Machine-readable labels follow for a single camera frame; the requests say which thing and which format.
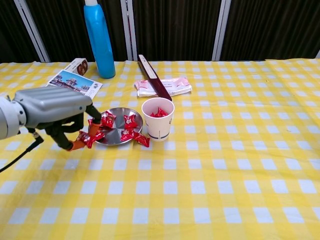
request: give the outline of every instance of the black cable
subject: black cable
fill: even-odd
[[[35,141],[26,148],[26,150],[21,153],[16,159],[14,159],[12,162],[4,166],[3,168],[0,169],[0,173],[2,173],[4,170],[7,168],[11,167],[13,164],[15,164],[19,159],[21,159],[24,155],[26,155],[28,152],[31,152],[33,149],[38,147],[40,144],[44,142],[43,138],[36,132],[34,131],[32,133],[32,136],[34,137]]]

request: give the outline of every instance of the white bottle cap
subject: white bottle cap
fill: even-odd
[[[97,0],[84,0],[84,2],[87,6],[95,6],[98,4]]]

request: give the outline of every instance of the white package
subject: white package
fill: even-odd
[[[192,86],[186,77],[160,80],[170,96],[185,94],[192,91]],[[158,96],[148,80],[140,80],[134,83],[138,97]]]

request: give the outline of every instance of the dark curtain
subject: dark curtain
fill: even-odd
[[[0,5],[0,63],[39,61],[15,2],[1,0]]]
[[[221,0],[133,0],[138,54],[150,61],[210,61]]]
[[[232,0],[220,60],[314,58],[320,0]]]
[[[52,62],[94,61],[84,17],[84,0],[26,0]],[[120,0],[98,1],[104,11],[115,61],[127,58]]]

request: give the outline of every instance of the wrapped candy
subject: wrapped candy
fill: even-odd
[[[126,129],[121,132],[121,142],[131,139],[136,140],[147,148],[150,146],[150,138],[145,137],[142,133],[136,132],[133,129]]]
[[[124,129],[135,129],[136,127],[138,127],[136,115],[124,115]]]
[[[160,107],[158,107],[158,112],[157,113],[152,112],[150,114],[150,117],[154,117],[154,118],[162,118],[162,117],[165,117],[165,116],[168,116],[168,113],[165,110],[161,109]]]
[[[133,129],[126,129],[121,132],[121,138],[120,138],[121,142],[130,140],[133,138],[134,138],[134,130]]]
[[[104,114],[105,116],[101,118],[101,126],[112,129],[117,116],[108,111],[106,111]]]
[[[79,136],[76,139],[84,142],[88,149],[91,149],[95,141],[98,141],[104,137],[105,134],[101,131],[98,131],[95,136],[90,136],[88,133],[80,131]]]
[[[158,107],[158,113],[157,113],[157,118],[162,118],[168,116],[168,113],[164,110],[162,110],[160,107]]]
[[[139,133],[139,132],[135,131],[133,139],[136,140],[138,143],[144,145],[147,148],[150,145],[150,138],[144,136],[142,133]]]

